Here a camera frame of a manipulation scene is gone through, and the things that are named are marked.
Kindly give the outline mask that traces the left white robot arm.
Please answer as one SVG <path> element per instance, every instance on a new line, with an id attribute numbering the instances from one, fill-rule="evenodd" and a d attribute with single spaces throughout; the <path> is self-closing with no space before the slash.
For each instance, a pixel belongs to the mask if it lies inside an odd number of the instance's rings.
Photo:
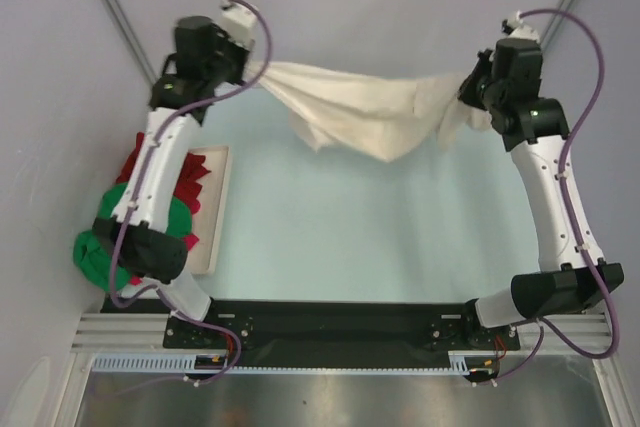
<path id="1" fill-rule="evenodd" d="M 186 268 L 185 242 L 169 235 L 174 190 L 192 137 L 222 84 L 240 85 L 254 46 L 255 15 L 237 20 L 192 16 L 174 27 L 175 50 L 151 89 L 146 133 L 127 187 L 107 218 L 92 227 L 116 266 L 148 281 L 171 310 L 189 318 L 186 334 L 214 344 L 220 321 L 208 314 L 210 297 Z"/>

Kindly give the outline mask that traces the green t shirt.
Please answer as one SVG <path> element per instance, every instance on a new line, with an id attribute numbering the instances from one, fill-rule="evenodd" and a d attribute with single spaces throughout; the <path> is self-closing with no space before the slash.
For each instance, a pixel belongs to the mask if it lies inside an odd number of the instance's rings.
<path id="1" fill-rule="evenodd" d="M 109 217 L 126 187 L 127 183 L 116 184 L 103 195 L 98 210 L 99 218 Z M 175 196 L 172 198 L 167 234 L 176 238 L 186 238 L 189 251 L 199 241 L 199 237 L 193 231 L 193 215 L 182 201 Z M 72 259 L 87 280 L 103 291 L 109 292 L 111 257 L 91 230 L 83 231 L 76 237 Z"/>

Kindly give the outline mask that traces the dark red t shirt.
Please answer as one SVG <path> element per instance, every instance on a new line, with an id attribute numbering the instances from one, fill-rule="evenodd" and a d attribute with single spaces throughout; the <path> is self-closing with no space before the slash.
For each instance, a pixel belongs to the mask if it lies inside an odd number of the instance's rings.
<path id="1" fill-rule="evenodd" d="M 144 137 L 145 134 L 143 132 L 136 134 L 135 147 L 129 154 L 120 174 L 116 178 L 116 184 L 127 183 L 129 181 Z M 210 173 L 210 170 L 204 166 L 205 160 L 206 157 L 204 155 L 188 152 L 174 189 L 174 196 L 182 201 L 192 214 L 196 214 L 201 208 L 198 200 L 198 196 L 202 190 L 200 181 Z"/>

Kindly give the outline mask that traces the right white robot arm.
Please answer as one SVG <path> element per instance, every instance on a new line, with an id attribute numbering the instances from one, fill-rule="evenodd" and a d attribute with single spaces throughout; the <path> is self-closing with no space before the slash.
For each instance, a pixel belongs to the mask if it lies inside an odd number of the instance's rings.
<path id="1" fill-rule="evenodd" d="M 478 55 L 459 98 L 487 111 L 492 129 L 523 181 L 538 243 L 538 271 L 512 278 L 505 290 L 472 302 L 473 316 L 461 323 L 463 340 L 484 348 L 497 327 L 559 314 L 574 314 L 600 303 L 603 293 L 623 281 L 589 231 L 569 156 L 562 150 L 570 129 L 561 104 L 539 94 L 543 54 L 532 39 L 507 37 Z"/>

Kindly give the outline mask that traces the cream white t shirt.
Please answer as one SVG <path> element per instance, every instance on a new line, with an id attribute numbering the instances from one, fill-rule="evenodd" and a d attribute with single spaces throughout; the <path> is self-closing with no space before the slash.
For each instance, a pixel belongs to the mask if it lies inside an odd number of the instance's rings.
<path id="1" fill-rule="evenodd" d="M 288 108 L 292 129 L 314 151 L 342 145 L 392 162 L 431 135 L 446 149 L 464 125 L 491 128 L 488 112 L 458 99 L 465 79 L 459 73 L 388 79 L 273 62 L 259 84 Z"/>

